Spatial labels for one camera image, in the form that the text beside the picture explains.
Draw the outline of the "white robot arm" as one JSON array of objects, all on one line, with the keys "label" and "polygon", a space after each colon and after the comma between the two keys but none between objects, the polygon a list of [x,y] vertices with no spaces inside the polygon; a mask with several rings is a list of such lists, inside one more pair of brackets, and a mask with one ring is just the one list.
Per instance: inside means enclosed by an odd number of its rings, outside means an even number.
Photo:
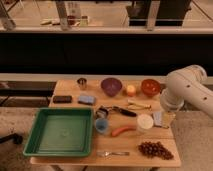
[{"label": "white robot arm", "polygon": [[166,112],[178,111],[187,101],[213,119],[213,91],[203,85],[206,79],[207,73],[200,65],[170,72],[160,94],[162,108]]}]

